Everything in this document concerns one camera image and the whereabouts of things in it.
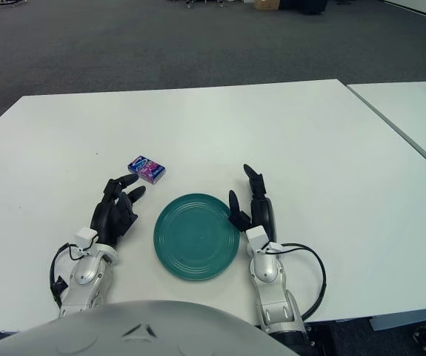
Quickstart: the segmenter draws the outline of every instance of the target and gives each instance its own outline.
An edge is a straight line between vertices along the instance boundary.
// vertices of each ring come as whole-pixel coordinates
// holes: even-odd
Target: green object
[[[229,222],[229,208],[206,194],[179,197],[163,209],[153,244],[163,266],[186,280],[217,276],[232,262],[239,231]]]

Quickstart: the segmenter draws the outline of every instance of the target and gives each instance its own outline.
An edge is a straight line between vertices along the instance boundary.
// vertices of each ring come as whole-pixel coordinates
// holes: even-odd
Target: white table
[[[426,158],[426,82],[349,88]]]
[[[134,205],[110,302],[203,303],[257,323],[244,238],[218,277],[177,279],[155,255],[155,221],[183,194],[245,211],[242,163],[264,174],[279,242],[314,248],[328,289],[310,321],[426,308],[426,160],[337,80],[21,98],[0,118],[0,330],[57,317],[48,288],[56,249],[90,218],[106,181],[142,154],[165,165]],[[319,267],[284,258],[302,311]]]

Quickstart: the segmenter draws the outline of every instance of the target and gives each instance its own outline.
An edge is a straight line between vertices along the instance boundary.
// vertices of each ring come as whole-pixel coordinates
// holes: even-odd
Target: small box
[[[128,165],[128,170],[137,173],[139,177],[152,184],[157,183],[161,176],[165,174],[165,167],[147,157],[138,156]]]
[[[278,10],[280,0],[254,0],[254,7],[257,10]]]

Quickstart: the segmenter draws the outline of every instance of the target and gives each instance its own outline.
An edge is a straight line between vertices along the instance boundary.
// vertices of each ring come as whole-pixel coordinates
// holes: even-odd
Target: black cable
[[[292,248],[291,250],[286,250],[286,251],[279,251],[279,252],[269,252],[266,251],[265,254],[287,254],[289,252],[294,252],[294,251],[298,251],[298,250],[305,250],[308,252],[311,252],[313,254],[313,256],[315,256],[315,258],[318,260],[320,269],[322,270],[322,277],[323,277],[323,281],[322,281],[322,287],[319,291],[319,295],[318,298],[316,299],[315,303],[302,315],[302,319],[303,321],[305,321],[306,319],[308,319],[309,317],[311,317],[313,315],[314,312],[316,312],[316,310],[318,309],[318,307],[320,306],[320,304],[323,301],[323,297],[325,296],[325,291],[326,291],[326,271],[325,271],[325,265],[323,264],[323,261],[321,258],[319,258],[319,255],[310,247],[306,246],[306,245],[302,245],[301,243],[282,243],[282,246],[284,247],[297,247],[297,248]]]
[[[77,260],[80,260],[81,258],[84,257],[84,256],[80,256],[80,257],[74,258],[73,255],[71,254],[71,247],[78,247],[78,246],[74,243],[65,243],[62,247],[60,247],[58,249],[58,251],[56,252],[55,257],[53,257],[53,260],[51,261],[51,266],[50,266],[50,290],[51,290],[53,298],[55,299],[55,302],[56,302],[56,304],[58,305],[59,308],[61,308],[61,292],[59,292],[56,289],[56,283],[55,283],[56,259],[66,248],[69,249],[71,260],[77,261]]]

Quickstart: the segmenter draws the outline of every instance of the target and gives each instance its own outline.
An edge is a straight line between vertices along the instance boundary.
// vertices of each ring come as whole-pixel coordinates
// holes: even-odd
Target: wire
[[[50,266],[50,290],[51,290],[51,293],[53,294],[53,298],[55,299],[55,302],[56,302],[56,304],[58,305],[59,308],[61,308],[61,292],[57,292],[54,289],[56,259],[66,248],[68,248],[68,250],[70,252],[70,259],[71,260],[77,261],[77,260],[80,260],[81,258],[84,257],[84,256],[80,256],[80,257],[77,257],[77,258],[73,257],[73,255],[71,254],[71,247],[78,247],[78,246],[74,243],[65,243],[62,247],[60,247],[58,249],[58,251],[56,252],[55,257],[53,257],[53,259],[51,261],[51,266]]]
[[[93,244],[94,244],[94,239],[97,237],[97,235],[95,237],[93,237],[91,239],[91,243],[89,244],[88,247],[83,248],[82,251],[86,251],[89,250]],[[56,264],[56,259],[58,258],[58,256],[67,248],[69,253],[70,253],[70,259],[73,261],[79,261],[81,258],[84,257],[84,255],[79,256],[79,257],[73,257],[73,253],[71,252],[71,248],[72,247],[78,247],[75,243],[65,243],[62,247],[58,248],[58,251],[55,254],[55,257],[53,257],[53,260],[51,261],[51,266],[50,266],[50,290],[51,290],[51,294],[53,295],[53,298],[55,299],[56,304],[58,305],[59,308],[61,308],[62,302],[61,302],[61,293],[67,288],[67,284],[66,282],[63,280],[63,278],[58,277],[57,281],[55,282],[55,264]]]
[[[320,288],[318,298],[316,298],[315,303],[302,315],[302,319],[303,319],[303,321],[305,321],[306,319],[311,317],[316,312],[316,310],[318,309],[318,307],[320,306],[320,304],[323,301],[323,297],[325,296],[325,291],[326,291],[326,286],[327,286],[325,265],[323,264],[322,259],[319,258],[319,255],[313,249],[311,249],[310,247],[308,247],[306,245],[302,245],[301,243],[282,243],[282,246],[284,246],[284,247],[296,247],[296,248],[292,248],[291,250],[286,250],[286,251],[279,251],[279,252],[266,251],[265,254],[288,254],[289,252],[305,250],[305,251],[311,252],[313,254],[313,256],[315,256],[315,258],[318,260],[319,267],[322,270],[322,278],[323,278],[322,287]]]

